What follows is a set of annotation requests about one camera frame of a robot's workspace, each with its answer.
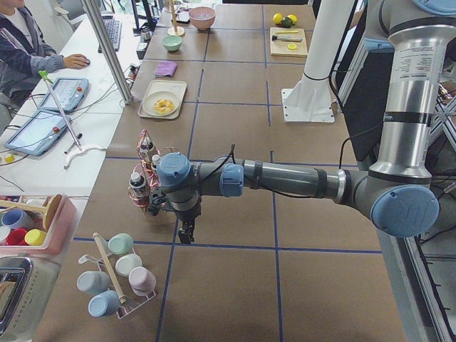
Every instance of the folded towel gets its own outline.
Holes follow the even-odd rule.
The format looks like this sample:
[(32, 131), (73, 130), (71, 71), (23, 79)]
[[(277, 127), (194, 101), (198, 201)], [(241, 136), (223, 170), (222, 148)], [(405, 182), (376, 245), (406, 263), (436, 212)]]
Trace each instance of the folded towel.
[(172, 61), (162, 61), (158, 63), (154, 71), (155, 77), (169, 77), (171, 78), (176, 71), (177, 64)]

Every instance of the red cup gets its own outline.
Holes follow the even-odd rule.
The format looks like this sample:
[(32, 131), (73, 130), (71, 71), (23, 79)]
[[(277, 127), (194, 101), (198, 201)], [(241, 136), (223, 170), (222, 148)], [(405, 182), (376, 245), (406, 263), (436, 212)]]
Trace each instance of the red cup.
[(28, 246), (25, 241), (25, 237), (27, 234), (27, 229), (25, 228), (18, 228), (15, 230), (11, 230), (11, 233), (6, 237), (6, 245), (7, 246)]

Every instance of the lemon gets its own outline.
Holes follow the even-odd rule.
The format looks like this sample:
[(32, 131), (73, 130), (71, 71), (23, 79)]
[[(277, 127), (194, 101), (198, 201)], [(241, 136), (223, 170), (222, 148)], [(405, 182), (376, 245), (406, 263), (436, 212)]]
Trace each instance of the lemon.
[(282, 16), (282, 13), (275, 13), (272, 17), (272, 21), (274, 24), (279, 25), (282, 22), (283, 17), (284, 16)]
[(293, 25), (298, 22), (298, 18), (294, 14), (289, 14), (288, 17), (291, 19), (293, 22)]
[(286, 17), (284, 17), (282, 19), (281, 24), (285, 28), (292, 27), (293, 26), (293, 21), (291, 21), (291, 19), (288, 16), (286, 16)]

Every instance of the brown tabletop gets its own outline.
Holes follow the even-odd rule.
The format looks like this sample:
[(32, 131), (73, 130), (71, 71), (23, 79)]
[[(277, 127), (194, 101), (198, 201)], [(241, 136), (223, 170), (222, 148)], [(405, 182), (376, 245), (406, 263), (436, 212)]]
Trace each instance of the brown tabletop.
[[(310, 44), (311, 7), (216, 11), (210, 31), (185, 27), (176, 53), (161, 46), (170, 17), (160, 19), (133, 94), (141, 99), (157, 64), (174, 60), (173, 80), (187, 83), (179, 117), (140, 118), (139, 103), (124, 109), (33, 341), (404, 341), (375, 228), (357, 211), (265, 190), (204, 197), (187, 246), (178, 243), (174, 214), (147, 216), (128, 198), (143, 128), (159, 148), (193, 160), (213, 160), (235, 143), (241, 159), (337, 168), (348, 136), (341, 114), (334, 124), (285, 123), (280, 90), (294, 87), (305, 58), (269, 55), (273, 14), (296, 14)], [(350, 146), (343, 164), (356, 167)], [(93, 269), (78, 258), (97, 256), (93, 232), (131, 234), (157, 277), (157, 296), (121, 320), (91, 317), (89, 295), (76, 288), (78, 275)]]

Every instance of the dark jacket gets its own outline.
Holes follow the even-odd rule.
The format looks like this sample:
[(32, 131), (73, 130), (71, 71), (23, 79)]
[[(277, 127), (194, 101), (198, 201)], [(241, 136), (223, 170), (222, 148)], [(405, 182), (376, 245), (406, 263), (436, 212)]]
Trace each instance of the dark jacket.
[(17, 9), (25, 18), (33, 46), (3, 14), (0, 14), (0, 92), (8, 97), (21, 90), (33, 90), (40, 81), (39, 70), (52, 73), (65, 68), (63, 56), (43, 40), (43, 33), (30, 11)]

